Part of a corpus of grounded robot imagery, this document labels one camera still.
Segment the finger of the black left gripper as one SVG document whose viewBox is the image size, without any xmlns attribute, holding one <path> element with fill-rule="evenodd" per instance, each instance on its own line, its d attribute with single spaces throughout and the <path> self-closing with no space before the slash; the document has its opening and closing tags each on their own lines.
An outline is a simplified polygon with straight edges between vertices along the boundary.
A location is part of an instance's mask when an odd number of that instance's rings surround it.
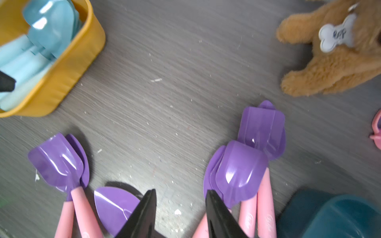
<svg viewBox="0 0 381 238">
<path fill-rule="evenodd" d="M 0 71 L 0 92 L 12 92 L 15 89 L 16 80 Z"/>
</svg>

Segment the light blue dirty-handle shovel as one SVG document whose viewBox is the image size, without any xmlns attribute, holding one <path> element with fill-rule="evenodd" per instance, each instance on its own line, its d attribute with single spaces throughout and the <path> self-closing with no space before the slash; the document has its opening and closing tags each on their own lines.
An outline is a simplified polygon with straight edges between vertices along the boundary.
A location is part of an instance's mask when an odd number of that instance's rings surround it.
<svg viewBox="0 0 381 238">
<path fill-rule="evenodd" d="M 53 62 L 49 63 L 41 72 L 1 99 L 1 109 L 3 111 L 10 111 L 16 108 L 45 76 L 53 64 Z"/>
</svg>

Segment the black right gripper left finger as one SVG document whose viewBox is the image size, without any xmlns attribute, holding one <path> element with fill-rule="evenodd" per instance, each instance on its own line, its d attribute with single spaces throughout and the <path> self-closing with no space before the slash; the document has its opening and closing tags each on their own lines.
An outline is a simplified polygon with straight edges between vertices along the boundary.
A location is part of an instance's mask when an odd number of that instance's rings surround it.
<svg viewBox="0 0 381 238">
<path fill-rule="evenodd" d="M 148 190 L 116 238 L 151 238 L 155 230 L 156 190 Z"/>
</svg>

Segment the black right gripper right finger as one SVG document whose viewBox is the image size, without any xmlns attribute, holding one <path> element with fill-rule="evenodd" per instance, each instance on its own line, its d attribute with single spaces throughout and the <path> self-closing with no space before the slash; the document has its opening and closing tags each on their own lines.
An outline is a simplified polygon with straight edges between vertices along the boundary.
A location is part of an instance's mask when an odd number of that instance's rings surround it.
<svg viewBox="0 0 381 238">
<path fill-rule="evenodd" d="M 210 238 L 248 238 L 215 190 L 208 190 L 206 215 Z"/>
</svg>

